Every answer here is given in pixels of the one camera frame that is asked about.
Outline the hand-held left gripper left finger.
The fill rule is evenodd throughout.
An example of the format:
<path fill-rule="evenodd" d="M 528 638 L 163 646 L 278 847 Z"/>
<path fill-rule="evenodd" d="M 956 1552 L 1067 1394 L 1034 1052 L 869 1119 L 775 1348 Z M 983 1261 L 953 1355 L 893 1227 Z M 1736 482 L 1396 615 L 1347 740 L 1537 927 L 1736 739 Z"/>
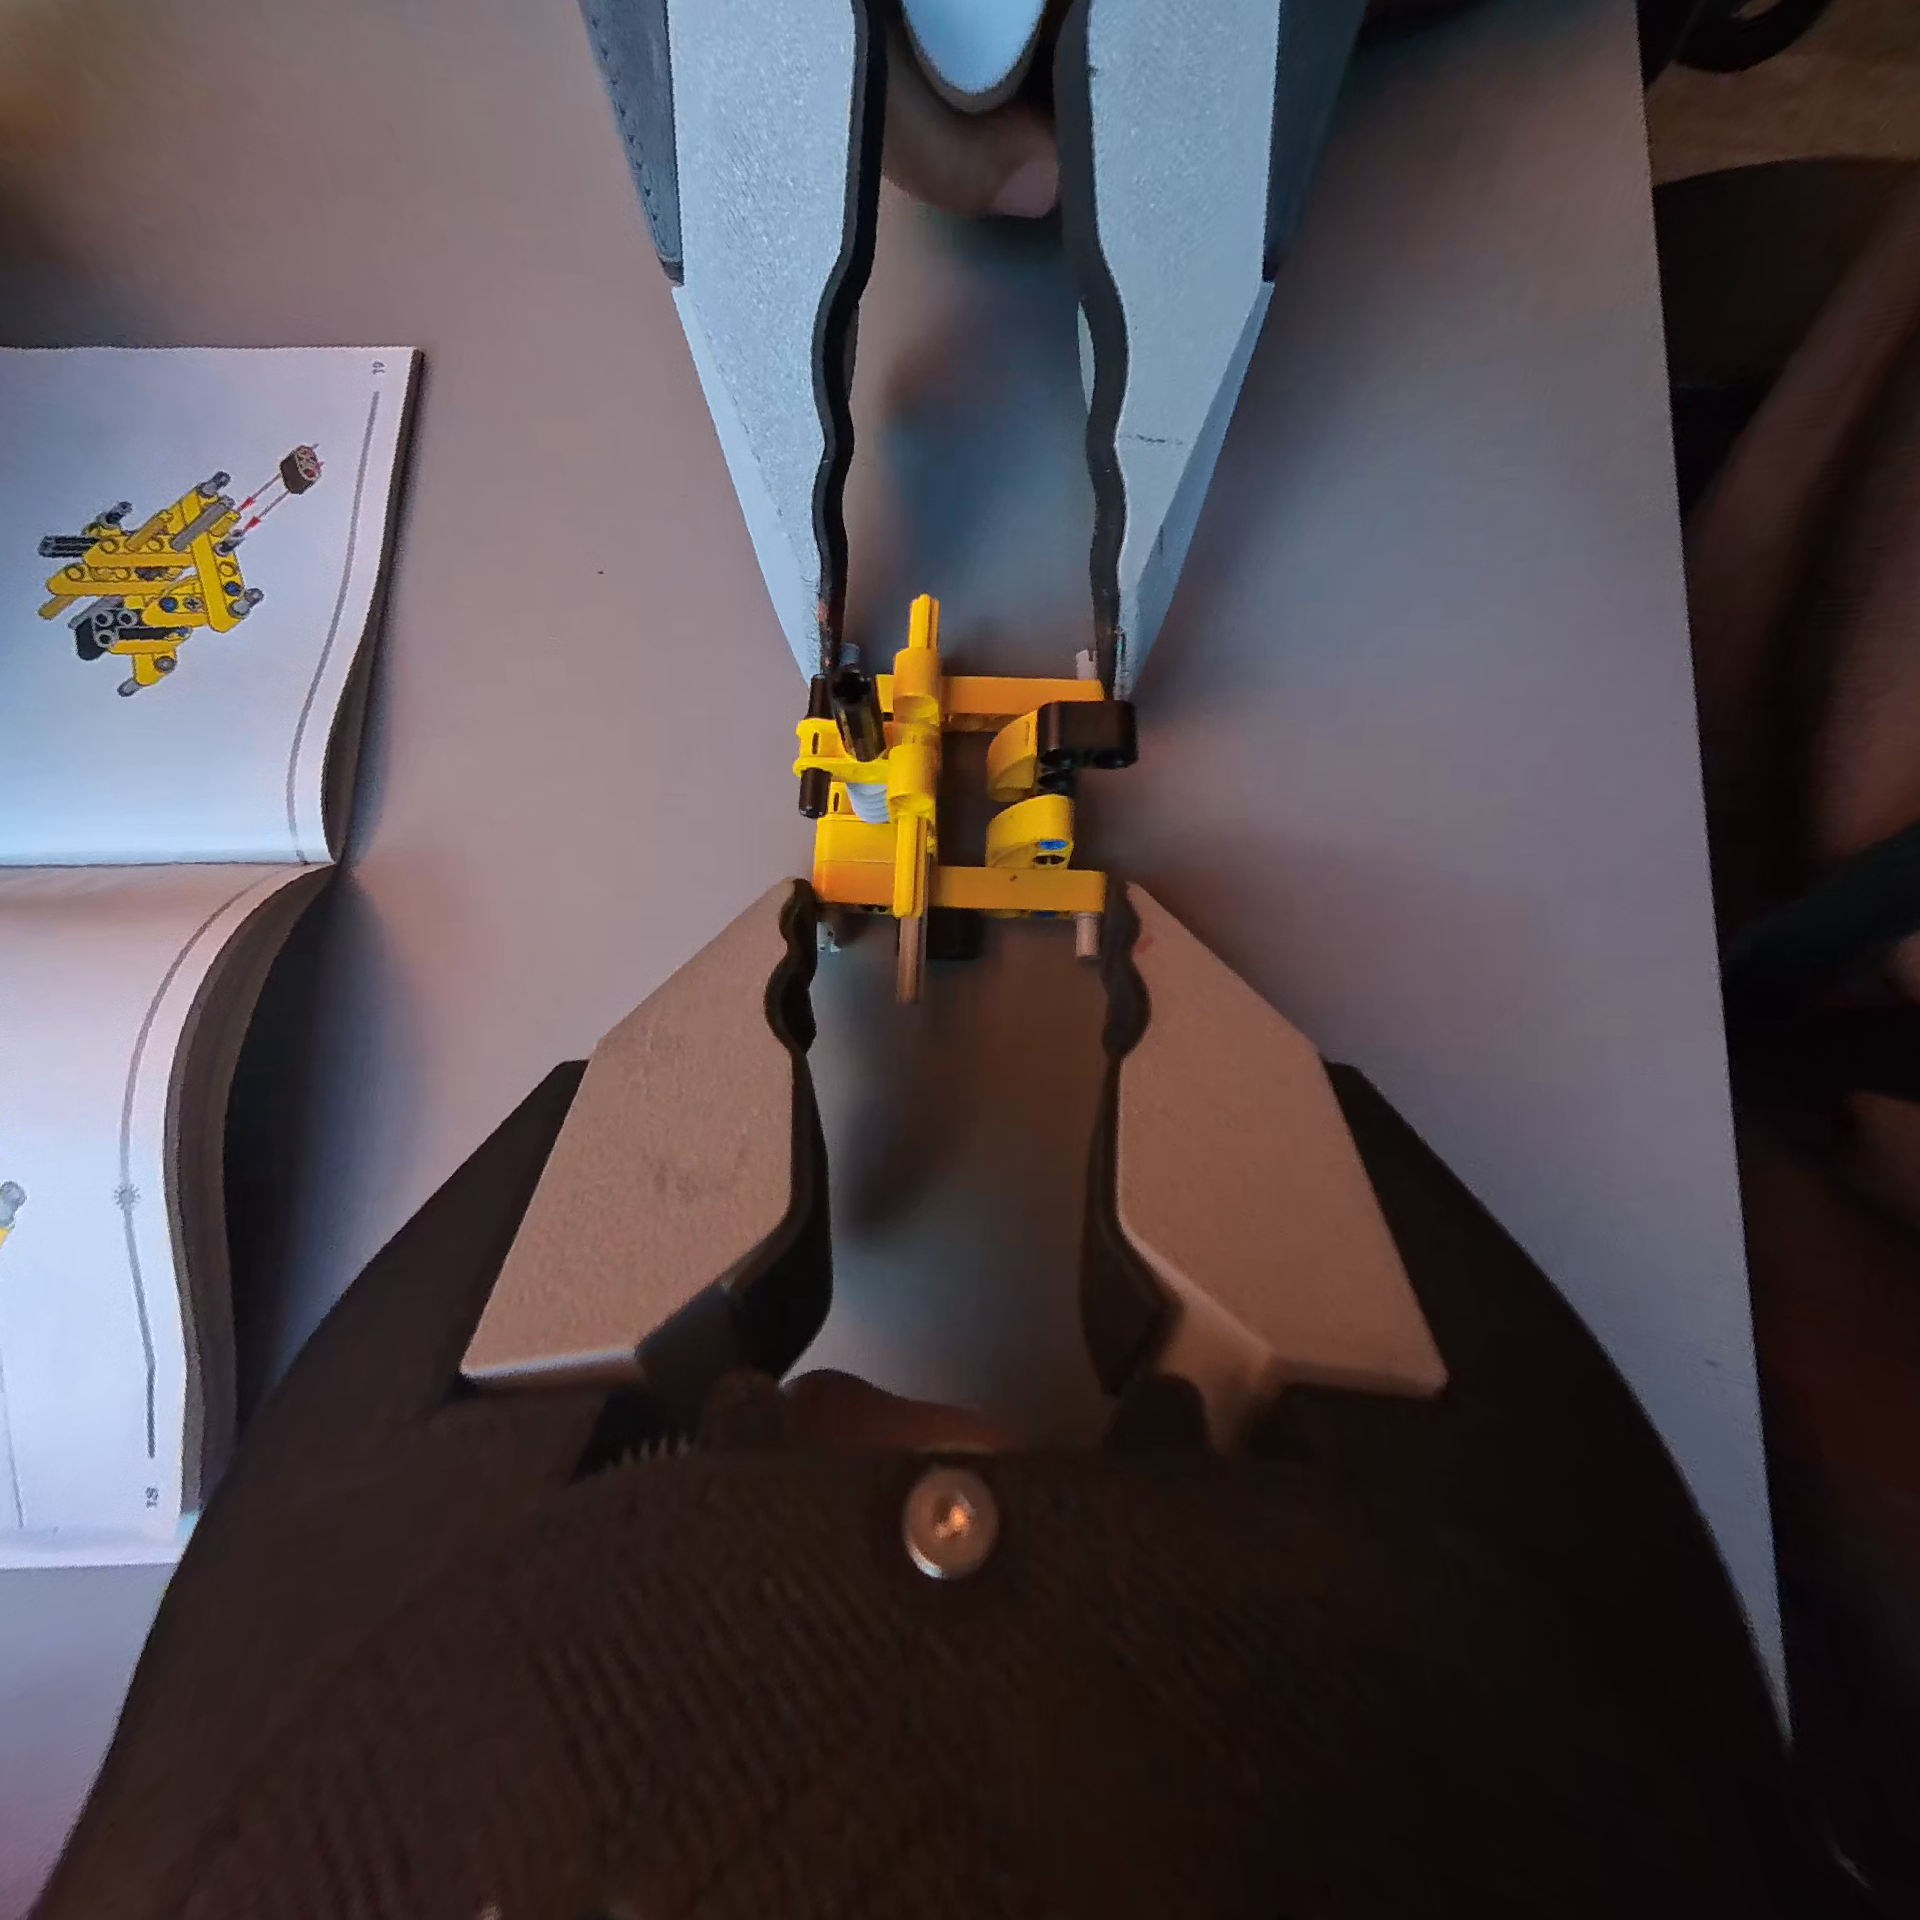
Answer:
<path fill-rule="evenodd" d="M 591 1052 L 464 1376 L 479 1387 L 782 1378 L 829 1317 L 807 1052 L 818 901 L 768 887 Z"/>

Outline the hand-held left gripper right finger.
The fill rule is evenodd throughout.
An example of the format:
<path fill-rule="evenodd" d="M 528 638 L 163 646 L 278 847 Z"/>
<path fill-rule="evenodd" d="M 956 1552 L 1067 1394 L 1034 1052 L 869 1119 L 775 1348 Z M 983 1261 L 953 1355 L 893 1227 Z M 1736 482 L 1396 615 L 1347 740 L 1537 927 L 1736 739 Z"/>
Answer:
<path fill-rule="evenodd" d="M 1078 1307 L 1108 1396 L 1433 1396 L 1445 1366 L 1318 1048 L 1145 887 L 1109 892 Z"/>

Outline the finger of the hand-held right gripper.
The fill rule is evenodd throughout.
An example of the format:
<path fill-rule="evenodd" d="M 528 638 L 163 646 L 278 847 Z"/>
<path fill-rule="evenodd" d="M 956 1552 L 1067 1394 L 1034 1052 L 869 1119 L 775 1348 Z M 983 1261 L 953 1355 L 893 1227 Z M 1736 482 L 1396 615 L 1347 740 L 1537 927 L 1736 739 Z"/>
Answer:
<path fill-rule="evenodd" d="M 1128 699 L 1187 557 L 1357 2 L 1072 2 L 1051 92 L 1097 671 Z"/>
<path fill-rule="evenodd" d="M 804 675 L 827 675 L 879 227 L 875 2 L 582 16 L 781 632 Z"/>

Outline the dark brown cloth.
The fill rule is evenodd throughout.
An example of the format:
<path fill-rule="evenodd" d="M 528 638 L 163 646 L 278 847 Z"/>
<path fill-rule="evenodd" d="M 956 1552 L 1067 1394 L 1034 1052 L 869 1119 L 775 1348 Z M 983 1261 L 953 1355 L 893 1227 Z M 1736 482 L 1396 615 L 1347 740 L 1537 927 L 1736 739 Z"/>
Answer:
<path fill-rule="evenodd" d="M 1917 1917 L 1917 2 L 1645 2 L 1796 1750 Z"/>

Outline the person's right hand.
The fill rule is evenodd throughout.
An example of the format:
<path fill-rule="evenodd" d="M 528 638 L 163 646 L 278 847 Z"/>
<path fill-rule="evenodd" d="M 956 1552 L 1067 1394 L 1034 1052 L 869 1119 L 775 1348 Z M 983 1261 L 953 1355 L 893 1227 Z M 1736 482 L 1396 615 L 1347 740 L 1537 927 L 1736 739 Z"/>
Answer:
<path fill-rule="evenodd" d="M 1054 118 L 1032 101 L 966 115 L 922 67 L 887 63 L 881 177 L 910 198 L 960 219 L 1043 219 L 1062 198 Z"/>

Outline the yellow lego model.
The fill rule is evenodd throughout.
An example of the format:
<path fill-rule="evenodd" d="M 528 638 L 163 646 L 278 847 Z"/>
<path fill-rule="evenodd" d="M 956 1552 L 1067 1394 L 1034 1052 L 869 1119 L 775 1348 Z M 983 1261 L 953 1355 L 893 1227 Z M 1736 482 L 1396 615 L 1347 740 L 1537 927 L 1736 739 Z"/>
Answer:
<path fill-rule="evenodd" d="M 1073 790 L 1140 758 L 1136 706 L 1097 678 L 948 671 L 941 601 L 918 594 L 887 671 L 839 664 L 813 675 L 793 777 L 813 824 L 809 886 L 827 909 L 898 925 L 898 998 L 918 1001 L 938 945 L 988 922 L 1067 922 L 1097 955 L 1108 874 L 1073 865 Z M 974 865 L 944 851 L 949 739 L 983 740 L 987 834 Z"/>

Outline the lego instruction booklet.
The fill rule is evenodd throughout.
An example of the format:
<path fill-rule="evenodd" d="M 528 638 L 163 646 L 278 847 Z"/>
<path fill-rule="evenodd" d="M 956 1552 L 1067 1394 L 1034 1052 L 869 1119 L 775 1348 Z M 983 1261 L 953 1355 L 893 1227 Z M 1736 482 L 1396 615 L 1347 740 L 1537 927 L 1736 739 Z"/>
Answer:
<path fill-rule="evenodd" d="M 349 834 L 421 354 L 3 348 L 3 1570 L 169 1563 L 224 1132 Z"/>

